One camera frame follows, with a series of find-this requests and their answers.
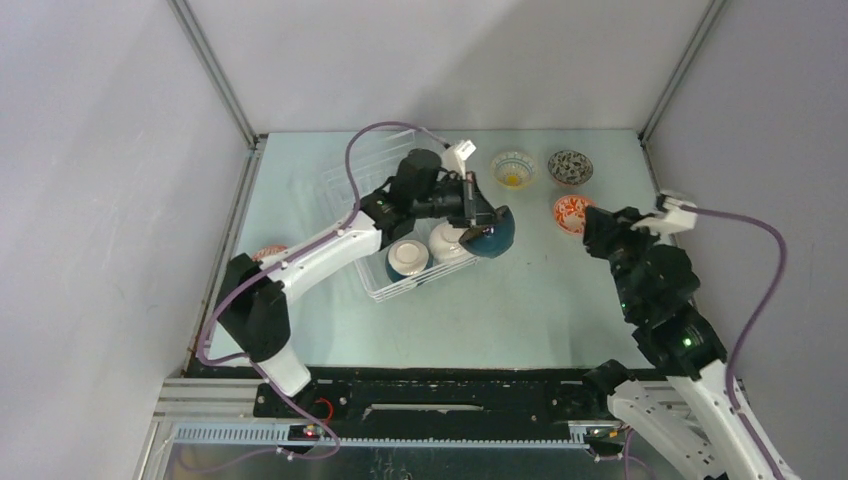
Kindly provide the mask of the dark teal bowl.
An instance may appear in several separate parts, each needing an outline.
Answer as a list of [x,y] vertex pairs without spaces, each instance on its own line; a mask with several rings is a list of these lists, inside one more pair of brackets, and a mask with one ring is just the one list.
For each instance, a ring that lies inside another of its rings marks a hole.
[[496,258],[504,254],[512,247],[516,234],[515,218],[511,209],[510,212],[507,223],[494,228],[490,236],[476,240],[460,239],[460,244],[472,255],[482,258]]

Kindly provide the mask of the plain white bowl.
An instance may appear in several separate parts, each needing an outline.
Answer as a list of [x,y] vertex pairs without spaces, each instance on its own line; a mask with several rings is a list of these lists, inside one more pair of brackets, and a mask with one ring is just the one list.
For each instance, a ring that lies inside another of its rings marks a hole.
[[472,258],[473,255],[460,244],[466,228],[453,227],[445,221],[433,228],[428,239],[428,248],[436,264],[446,264]]

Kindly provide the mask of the yellow patterned bowl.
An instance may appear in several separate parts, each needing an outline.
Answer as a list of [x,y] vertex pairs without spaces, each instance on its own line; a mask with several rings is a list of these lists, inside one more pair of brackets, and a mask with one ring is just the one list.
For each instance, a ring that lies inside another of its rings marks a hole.
[[537,177],[535,159],[522,151],[503,151],[490,163],[490,173],[500,186],[519,190],[528,187]]

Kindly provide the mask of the white and navy bowl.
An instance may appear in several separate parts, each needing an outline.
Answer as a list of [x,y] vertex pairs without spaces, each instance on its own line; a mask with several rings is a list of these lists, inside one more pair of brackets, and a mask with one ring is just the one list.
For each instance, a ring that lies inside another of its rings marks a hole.
[[433,265],[427,246],[417,240],[399,240],[389,247],[385,270],[392,282],[423,273]]

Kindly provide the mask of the blue zigzag orange-inside bowl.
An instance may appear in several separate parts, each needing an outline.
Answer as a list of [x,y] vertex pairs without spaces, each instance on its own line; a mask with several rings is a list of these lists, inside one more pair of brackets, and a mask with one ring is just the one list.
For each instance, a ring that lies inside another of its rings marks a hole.
[[257,262],[262,262],[265,258],[280,254],[287,250],[286,245],[274,244],[263,247],[258,252],[252,255],[252,259]]

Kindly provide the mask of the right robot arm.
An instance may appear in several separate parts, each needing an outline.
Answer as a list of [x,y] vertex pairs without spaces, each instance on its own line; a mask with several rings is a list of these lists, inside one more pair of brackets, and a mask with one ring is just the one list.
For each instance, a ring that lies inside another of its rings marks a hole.
[[699,423],[693,429],[665,411],[621,363],[592,370],[581,392],[585,411],[612,415],[647,441],[686,479],[796,479],[744,397],[735,376],[741,347],[728,351],[692,302],[700,286],[686,252],[660,236],[694,228],[711,216],[762,228],[777,241],[779,260],[766,294],[742,333],[748,335],[783,277],[787,247],[772,226],[749,216],[696,207],[662,195],[654,213],[590,206],[583,244],[608,262],[624,319],[639,351],[666,377]]

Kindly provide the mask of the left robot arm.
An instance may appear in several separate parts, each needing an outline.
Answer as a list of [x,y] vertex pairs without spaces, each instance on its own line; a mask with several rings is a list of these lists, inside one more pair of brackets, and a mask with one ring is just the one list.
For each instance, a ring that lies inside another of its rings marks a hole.
[[459,229],[459,245],[477,257],[496,258],[512,246],[510,208],[489,203],[475,173],[447,170],[444,157],[413,149],[383,185],[307,243],[262,261],[240,254],[228,262],[212,319],[278,392],[278,404],[290,415],[304,416],[316,403],[311,374],[291,342],[290,303],[348,264],[398,242],[420,219],[441,219]]

